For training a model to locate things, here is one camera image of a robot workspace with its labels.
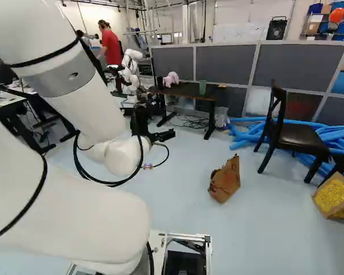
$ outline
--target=cubicle partition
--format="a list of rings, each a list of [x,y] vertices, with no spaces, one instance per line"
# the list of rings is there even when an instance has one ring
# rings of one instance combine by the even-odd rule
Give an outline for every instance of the cubicle partition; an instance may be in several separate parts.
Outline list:
[[[258,115],[248,105],[270,91],[274,78],[288,91],[286,118],[344,124],[344,94],[331,92],[344,64],[344,42],[186,44],[151,52],[156,76],[175,71],[181,80],[227,85],[217,106],[228,107],[229,116]]]

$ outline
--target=computer desk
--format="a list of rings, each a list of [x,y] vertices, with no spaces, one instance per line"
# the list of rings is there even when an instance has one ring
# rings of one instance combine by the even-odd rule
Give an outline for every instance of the computer desk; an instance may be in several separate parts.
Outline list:
[[[191,99],[201,99],[207,100],[210,102],[210,110],[209,110],[209,128],[205,133],[204,139],[208,140],[215,129],[215,103],[218,99],[218,93],[223,91],[225,87],[218,87],[217,84],[207,84],[206,91],[204,95],[200,94],[200,85],[199,83],[194,82],[180,82],[178,85],[172,85],[171,88],[164,87],[162,90],[156,86],[152,86],[149,89],[149,92],[156,93],[160,95],[161,99],[161,109],[163,110],[164,114],[162,116],[162,120],[158,122],[157,126],[162,126],[165,122],[169,121],[172,117],[174,117],[177,113],[172,112],[169,115],[166,113],[166,102],[165,102],[165,95],[170,96],[183,96],[188,97]]]
[[[13,135],[22,136],[23,140],[28,144],[28,146],[37,151],[39,154],[46,153],[50,149],[56,147],[55,144],[41,147],[33,138],[31,131],[25,127],[23,122],[18,117],[17,108],[27,101],[26,98],[6,92],[1,92],[0,96],[3,97],[0,99],[0,121],[4,125],[7,125],[7,128]]]
[[[33,88],[23,88],[20,86],[14,86],[13,84],[5,86],[7,92],[25,97],[29,100],[30,105],[33,107],[36,115],[40,119],[40,122],[33,124],[33,128],[45,127],[46,125],[51,125],[57,119],[61,119],[63,125],[68,131],[68,134],[60,139],[60,142],[65,142],[76,135],[76,129],[73,124],[70,123],[65,117],[59,114],[54,108],[52,108]],[[43,110],[46,110],[52,114],[51,117],[46,117]]]

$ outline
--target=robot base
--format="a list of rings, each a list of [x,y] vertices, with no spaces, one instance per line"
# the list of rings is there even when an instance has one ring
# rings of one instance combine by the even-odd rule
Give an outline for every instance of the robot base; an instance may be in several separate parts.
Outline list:
[[[177,243],[184,247],[169,248],[171,243]],[[149,243],[153,250],[155,275],[211,275],[212,263],[212,238],[209,235],[165,233],[152,230]],[[144,255],[138,267],[131,275],[149,275],[149,259]],[[94,270],[71,264],[66,275],[102,275]]]

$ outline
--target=computer monitor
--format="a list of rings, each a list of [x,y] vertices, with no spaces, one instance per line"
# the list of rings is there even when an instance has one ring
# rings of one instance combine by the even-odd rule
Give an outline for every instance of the computer monitor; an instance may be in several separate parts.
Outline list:
[[[8,65],[0,60],[0,84],[11,84],[13,79],[18,79],[16,73],[14,73]]]
[[[162,43],[163,44],[169,44],[172,43],[172,34],[162,34]]]

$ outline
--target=paper bag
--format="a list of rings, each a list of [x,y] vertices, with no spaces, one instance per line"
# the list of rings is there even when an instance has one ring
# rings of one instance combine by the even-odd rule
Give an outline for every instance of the paper bag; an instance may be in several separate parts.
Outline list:
[[[336,172],[313,194],[312,199],[327,219],[344,219],[344,176]]]
[[[215,200],[224,203],[240,186],[240,157],[235,154],[221,169],[212,172],[208,192]]]

